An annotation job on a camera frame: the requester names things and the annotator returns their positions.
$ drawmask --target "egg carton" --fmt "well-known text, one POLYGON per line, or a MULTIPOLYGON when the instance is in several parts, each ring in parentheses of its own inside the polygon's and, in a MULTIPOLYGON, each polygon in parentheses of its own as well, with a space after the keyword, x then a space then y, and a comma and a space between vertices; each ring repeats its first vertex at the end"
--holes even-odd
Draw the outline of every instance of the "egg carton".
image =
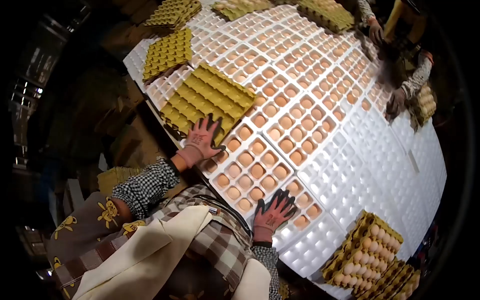
MULTIPOLYGON (((246 220, 252 219, 258 200, 263 198, 268 202, 273 192, 288 181, 294 171, 265 139, 255 135, 253 129, 245 122, 241 122, 222 144, 226 146, 226 151, 220 156, 204 162, 200 166, 200 170, 230 206, 235 208, 246 220), (251 135, 245 138, 244 133, 240 134, 242 130, 247 130, 251 135), (257 143, 261 147, 254 148, 253 145, 257 143), (267 155, 274 158, 272 165, 268 161, 266 162, 265 156, 267 155), (243 165, 240 162, 242 157, 249 157, 251 162, 243 165), (240 170, 238 175, 232 173, 233 171, 230 172, 232 166, 236 171, 240 170), (258 169, 262 171, 258 178, 252 174, 255 166, 257 168, 259 166, 258 169), (218 183, 219 178, 222 177, 228 179, 228 184, 218 183), (267 188, 266 180, 273 180, 274 185, 267 188)), ((252 228, 253 222, 247 221, 247 223, 252 228)))

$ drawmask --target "stack of egg trays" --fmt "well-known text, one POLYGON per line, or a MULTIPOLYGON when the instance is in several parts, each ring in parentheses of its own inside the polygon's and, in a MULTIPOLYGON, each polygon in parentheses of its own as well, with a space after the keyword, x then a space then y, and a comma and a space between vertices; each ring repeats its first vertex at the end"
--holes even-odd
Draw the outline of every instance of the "stack of egg trays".
MULTIPOLYGON (((394 237, 400 245, 403 243, 402 236, 398 232, 391 229, 387 223, 385 223, 383 220, 381 220, 374 214, 362 211, 361 216, 356 223, 356 226, 349 232, 340 249, 334 253, 333 258, 328 261, 325 264, 325 267, 321 270, 323 273, 323 277, 328 284, 347 287, 346 282, 339 282, 338 280, 335 280, 335 277, 339 274, 344 273, 344 267, 346 265, 357 263, 357 261, 361 260, 354 257, 355 254, 358 252, 361 252, 363 256, 374 256, 380 261, 384 261, 385 263, 387 263, 387 265, 391 265, 391 263, 394 261, 394 255, 397 253, 397 248, 399 247, 395 247, 394 245, 384 246, 384 248, 387 248, 393 254, 389 257, 388 260, 380 258, 379 253, 377 252, 371 252, 368 248, 364 249, 364 245, 367 244, 368 241, 371 241, 372 243, 378 243, 379 239, 376 236, 372 236, 371 233, 372 227, 374 226, 378 226, 380 229, 383 229, 385 233, 388 233, 391 237, 394 237)), ((373 267, 370 263, 363 264, 363 266, 365 266, 367 269, 371 269, 377 272, 377 277, 366 278, 367 280, 370 279, 369 282, 374 283, 374 281, 380 278, 379 274, 381 274, 382 271, 378 266, 373 267)))
POLYGON ((256 0, 255 2, 221 0, 212 4, 212 8, 218 10, 230 21, 238 19, 250 12, 271 8, 273 5, 268 0, 256 0))
POLYGON ((206 162, 204 162, 200 166, 200 169, 203 171, 203 174, 208 178, 208 180, 215 188, 215 190, 220 194, 220 196, 225 199, 231 207, 235 208, 245 218, 245 220, 250 220, 247 222, 249 226, 252 226, 252 220, 254 218, 253 213, 257 206, 257 200, 254 200, 251 197, 252 190, 259 189, 263 193, 262 198, 265 199, 266 202, 268 202, 268 199, 271 198, 270 196, 278 188, 280 188, 285 181, 289 180, 289 178, 293 175, 294 170, 280 155, 278 155, 278 153, 276 153, 275 149, 269 143, 267 143, 267 141, 265 141, 265 139, 261 135, 259 135, 258 132, 256 132, 251 122, 249 122, 248 118, 244 118, 222 142, 222 144, 227 146, 228 143, 230 143, 234 139, 240 142, 240 146, 237 149, 232 151, 231 149, 226 147, 225 152, 213 157, 211 161, 207 160, 206 162), (245 127, 251 132, 251 135, 246 140, 243 140, 240 137, 240 130, 245 127), (255 143, 260 143, 264 148, 260 154, 256 154, 252 150, 252 146, 255 143), (244 153, 249 154, 253 158, 252 163, 250 163, 248 166, 243 166, 239 162, 240 155, 244 153), (262 160, 267 153, 270 153, 276 159, 275 163, 272 166, 266 165, 262 160), (233 178, 228 172, 230 166, 232 165, 237 165, 241 169, 240 175, 235 178, 233 178), (260 165, 264 170, 263 175, 258 179, 254 178, 251 175, 251 169, 255 165, 260 165), (285 178, 278 178, 274 174, 273 171, 277 167, 283 167, 287 171, 287 175, 285 178), (222 174, 225 175, 229 180, 229 184, 224 187, 220 186, 217 182, 218 177, 222 174), (238 183, 243 176, 248 176, 252 181, 252 184, 246 190, 240 187, 238 183), (271 190, 265 189, 262 185, 262 181, 267 176, 271 176, 275 180, 275 186, 271 190), (240 192, 240 196, 238 198, 231 199, 229 197, 228 190, 231 188, 236 188, 240 192), (242 199, 247 199, 250 203, 251 206, 249 210, 245 211, 239 207, 239 202, 242 199))
POLYGON ((213 113, 214 120, 223 117, 222 128, 214 140, 215 145, 219 145, 253 105, 254 99, 254 93, 214 67, 200 64, 165 103, 160 116, 184 136, 199 118, 209 113, 213 113))

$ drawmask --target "person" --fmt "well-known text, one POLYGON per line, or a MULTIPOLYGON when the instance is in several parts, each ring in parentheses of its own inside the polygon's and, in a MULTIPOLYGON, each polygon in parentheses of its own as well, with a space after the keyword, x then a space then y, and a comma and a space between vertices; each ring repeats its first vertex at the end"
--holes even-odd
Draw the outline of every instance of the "person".
POLYGON ((64 298, 281 299, 272 235, 297 209, 288 190, 258 201, 253 233, 204 185, 162 199, 182 171, 225 150, 212 147, 221 122, 199 119, 175 156, 157 158, 111 198, 92 193, 58 226, 47 252, 64 298))
POLYGON ((374 1, 357 0, 362 22, 368 25, 367 35, 390 60, 397 62, 396 72, 401 74, 394 79, 397 85, 401 82, 400 87, 393 91, 386 107, 387 119, 393 120, 405 109, 405 101, 413 98, 428 81, 433 66, 432 39, 427 17, 412 0, 378 0, 373 5, 376 14, 371 2, 374 1))

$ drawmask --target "pink glove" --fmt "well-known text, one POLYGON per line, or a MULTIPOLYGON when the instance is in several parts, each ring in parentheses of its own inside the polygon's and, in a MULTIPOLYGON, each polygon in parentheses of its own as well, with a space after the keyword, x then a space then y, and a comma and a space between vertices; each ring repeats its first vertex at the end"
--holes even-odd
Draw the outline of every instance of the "pink glove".
POLYGON ((263 199, 258 200, 253 221, 253 241, 272 242, 275 230, 295 214, 295 197, 289 197, 288 193, 288 190, 278 189, 267 207, 263 199))
POLYGON ((177 154, 185 160, 187 167, 191 168, 200 160, 211 158, 225 150, 225 146, 212 147, 213 139, 220 131, 221 125, 222 118, 213 122, 213 114, 210 113, 206 119, 200 118, 193 128, 188 130, 185 147, 177 151, 177 154))
POLYGON ((386 107, 386 119, 387 121, 391 121, 395 119, 402 111, 405 110, 405 99, 407 95, 402 88, 398 88, 393 91, 390 100, 387 103, 386 107))

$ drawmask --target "work glove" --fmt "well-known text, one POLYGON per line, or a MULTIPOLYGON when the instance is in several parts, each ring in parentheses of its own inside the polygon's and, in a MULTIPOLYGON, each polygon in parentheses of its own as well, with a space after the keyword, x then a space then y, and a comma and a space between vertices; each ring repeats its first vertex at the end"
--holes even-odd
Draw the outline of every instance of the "work glove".
POLYGON ((375 19, 374 17, 368 20, 368 25, 370 25, 370 30, 368 33, 369 38, 374 44, 376 44, 377 46, 381 46, 384 40, 384 30, 382 29, 380 24, 378 24, 377 19, 375 19))
POLYGON ((258 200, 253 220, 253 241, 272 242, 275 230, 295 214, 295 197, 289 197, 288 193, 288 190, 278 189, 266 206, 263 199, 258 200))
POLYGON ((220 151, 225 150, 225 146, 212 147, 213 139, 218 135, 222 126, 222 117, 213 122, 213 114, 208 114, 207 118, 200 118, 191 129, 188 130, 185 147, 177 151, 191 168, 202 159, 211 158, 220 151))
POLYGON ((407 96, 402 88, 398 88, 393 91, 390 100, 387 103, 386 107, 386 119, 391 121, 395 119, 402 111, 405 110, 405 99, 407 96))

